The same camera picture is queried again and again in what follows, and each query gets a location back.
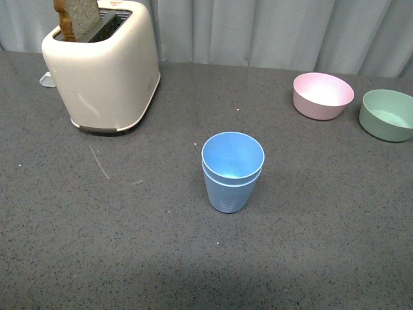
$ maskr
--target toaster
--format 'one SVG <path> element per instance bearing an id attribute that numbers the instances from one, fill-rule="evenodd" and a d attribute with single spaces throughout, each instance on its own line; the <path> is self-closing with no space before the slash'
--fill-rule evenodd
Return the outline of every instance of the toaster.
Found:
<path id="1" fill-rule="evenodd" d="M 161 74 L 150 14 L 133 1 L 98 1 L 101 20 L 78 42 L 57 26 L 41 51 L 79 129 L 119 132 L 144 116 Z"/>

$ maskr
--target blue cup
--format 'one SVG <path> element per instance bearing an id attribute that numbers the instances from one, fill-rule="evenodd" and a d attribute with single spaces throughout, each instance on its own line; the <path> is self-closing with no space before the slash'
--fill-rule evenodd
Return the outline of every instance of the blue cup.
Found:
<path id="1" fill-rule="evenodd" d="M 222 132 L 209 138 L 202 148 L 202 168 L 211 205 L 223 213 L 241 210 L 264 159 L 262 146 L 246 134 Z"/>

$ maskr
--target scratch on countertop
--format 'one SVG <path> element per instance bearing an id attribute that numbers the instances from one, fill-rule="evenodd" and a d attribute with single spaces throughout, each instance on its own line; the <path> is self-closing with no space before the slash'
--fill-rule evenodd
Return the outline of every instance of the scratch on countertop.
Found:
<path id="1" fill-rule="evenodd" d="M 104 168 L 102 167 L 102 164 L 101 164 L 101 162 L 98 160 L 98 158 L 96 157 L 96 154 L 95 154 L 95 152 L 93 151 L 93 148 L 92 148 L 92 146 L 91 145 L 89 145 L 89 147 L 90 147 L 90 150 L 92 151 L 92 154 L 93 154 L 93 156 L 94 156 L 94 158 L 95 158 L 95 160 L 96 160 L 96 162 L 97 162 L 97 164 L 99 165 L 99 167 L 101 168 L 101 170 L 102 170 L 102 172 L 103 172 L 103 174 L 107 177 L 107 179 L 109 180 L 110 179 L 110 177 L 108 176 L 108 174 L 106 173 L 106 171 L 104 170 Z"/>

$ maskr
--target white curtain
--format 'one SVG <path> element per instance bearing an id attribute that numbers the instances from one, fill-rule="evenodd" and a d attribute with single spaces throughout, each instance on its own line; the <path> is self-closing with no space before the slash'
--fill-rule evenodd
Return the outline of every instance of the white curtain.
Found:
<path id="1" fill-rule="evenodd" d="M 142 0 L 159 60 L 413 78 L 413 0 Z M 0 0 L 0 47 L 40 52 L 52 0 Z"/>

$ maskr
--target toast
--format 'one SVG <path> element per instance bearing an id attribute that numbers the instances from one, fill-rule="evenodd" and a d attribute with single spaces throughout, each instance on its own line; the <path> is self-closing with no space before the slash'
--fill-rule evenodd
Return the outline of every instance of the toast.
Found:
<path id="1" fill-rule="evenodd" d="M 53 0 L 65 41 L 77 42 L 100 20 L 97 0 Z"/>

